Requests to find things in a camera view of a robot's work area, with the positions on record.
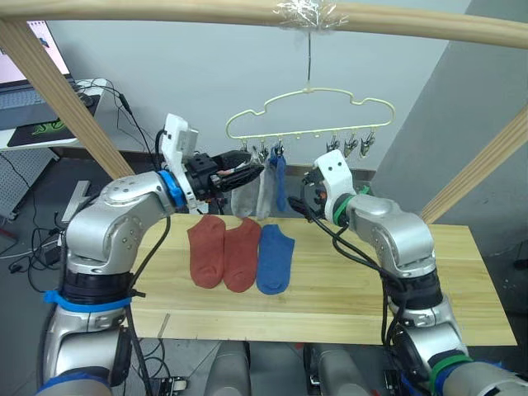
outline wooden board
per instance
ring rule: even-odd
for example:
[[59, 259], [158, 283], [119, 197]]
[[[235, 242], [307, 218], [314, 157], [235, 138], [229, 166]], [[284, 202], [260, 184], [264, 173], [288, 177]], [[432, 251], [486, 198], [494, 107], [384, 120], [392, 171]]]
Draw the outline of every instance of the wooden board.
[[528, 106], [456, 175], [422, 210], [422, 219], [434, 223], [528, 141]]
[[[228, 228], [240, 224], [222, 217]], [[333, 250], [315, 224], [302, 219], [268, 219], [295, 239], [290, 286], [264, 295], [254, 285], [242, 294], [221, 283], [212, 290], [194, 285], [189, 274], [186, 230], [198, 215], [175, 214], [171, 233], [139, 279], [146, 299], [132, 303], [141, 337], [249, 339], [255, 341], [380, 343], [381, 285], [377, 274]], [[164, 221], [141, 244], [138, 262], [157, 242]], [[442, 288], [469, 345], [516, 345], [488, 272], [469, 229], [432, 225]], [[346, 237], [369, 254], [353, 233]]]
[[[277, 0], [2, 0], [2, 19], [121, 19], [291, 26]], [[482, 16], [335, 2], [319, 20], [337, 31], [415, 35], [528, 48], [528, 24]]]
[[110, 177], [134, 174], [25, 21], [0, 20], [0, 46]]

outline red sock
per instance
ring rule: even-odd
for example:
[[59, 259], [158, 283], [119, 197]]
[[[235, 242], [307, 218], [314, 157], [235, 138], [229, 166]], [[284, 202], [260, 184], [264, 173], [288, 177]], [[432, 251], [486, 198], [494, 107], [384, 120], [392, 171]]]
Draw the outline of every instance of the red sock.
[[224, 234], [222, 219], [206, 214], [187, 230], [191, 245], [191, 278], [197, 286], [211, 289], [224, 275]]
[[260, 237], [260, 225], [248, 218], [239, 227], [225, 232], [224, 283], [231, 291], [246, 291], [255, 281]]

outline wooden table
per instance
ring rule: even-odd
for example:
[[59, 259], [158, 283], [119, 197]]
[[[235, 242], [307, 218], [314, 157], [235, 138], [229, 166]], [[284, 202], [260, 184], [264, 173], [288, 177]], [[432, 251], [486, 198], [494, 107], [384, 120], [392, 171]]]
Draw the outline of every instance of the wooden table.
[[[228, 228], [240, 220], [222, 216]], [[171, 233], [153, 256], [134, 298], [141, 337], [237, 339], [283, 342], [379, 344], [381, 285], [374, 271], [333, 250], [330, 238], [303, 219], [268, 219], [295, 239], [288, 289], [264, 295], [255, 285], [242, 294], [221, 283], [212, 290], [194, 285], [189, 273], [186, 230], [198, 215], [175, 214]], [[138, 261], [158, 241], [164, 220], [145, 235]], [[468, 345], [516, 345], [512, 330], [468, 227], [431, 225], [442, 289], [450, 296]], [[375, 257], [354, 233], [346, 238]]]

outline white wall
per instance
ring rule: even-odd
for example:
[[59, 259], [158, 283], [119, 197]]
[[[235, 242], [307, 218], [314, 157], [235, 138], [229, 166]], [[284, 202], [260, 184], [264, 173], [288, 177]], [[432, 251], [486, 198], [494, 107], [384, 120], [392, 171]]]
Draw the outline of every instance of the white wall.
[[[465, 12], [469, 0], [364, 1]], [[126, 95], [139, 123], [152, 135], [165, 115], [184, 117], [200, 130], [198, 149], [211, 154], [240, 147], [224, 134], [226, 120], [265, 100], [303, 88], [307, 36], [275, 27], [146, 21], [51, 21], [55, 39], [75, 78], [110, 79]], [[376, 169], [443, 53], [447, 41], [330, 32], [313, 37], [312, 86], [336, 87], [357, 99], [379, 97], [396, 107], [367, 158], [352, 167]], [[296, 97], [262, 122], [242, 123], [237, 134], [355, 125], [386, 118], [375, 105], [352, 109], [335, 94]], [[365, 136], [364, 131], [358, 136]], [[350, 134], [340, 135], [340, 140]], [[288, 163], [308, 164], [325, 152], [331, 135], [286, 139]], [[130, 138], [120, 149], [137, 149]]]

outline green ring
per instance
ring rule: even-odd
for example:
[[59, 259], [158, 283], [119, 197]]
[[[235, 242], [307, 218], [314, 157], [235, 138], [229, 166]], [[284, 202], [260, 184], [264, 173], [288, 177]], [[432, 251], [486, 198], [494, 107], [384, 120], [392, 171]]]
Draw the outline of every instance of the green ring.
[[334, 224], [339, 224], [339, 216], [343, 213], [344, 209], [347, 208], [348, 202], [352, 199], [353, 196], [346, 198], [337, 208], [336, 212], [333, 214], [332, 220]]
[[449, 367], [450, 365], [455, 365], [456, 363], [460, 363], [463, 361], [473, 361], [469, 356], [466, 355], [454, 355], [446, 357], [445, 359], [442, 359], [438, 363], [434, 365], [431, 372], [431, 379], [429, 380], [429, 391], [434, 396], [436, 394], [435, 390], [435, 382], [436, 377], [440, 374], [442, 370], [444, 370], [446, 367]]

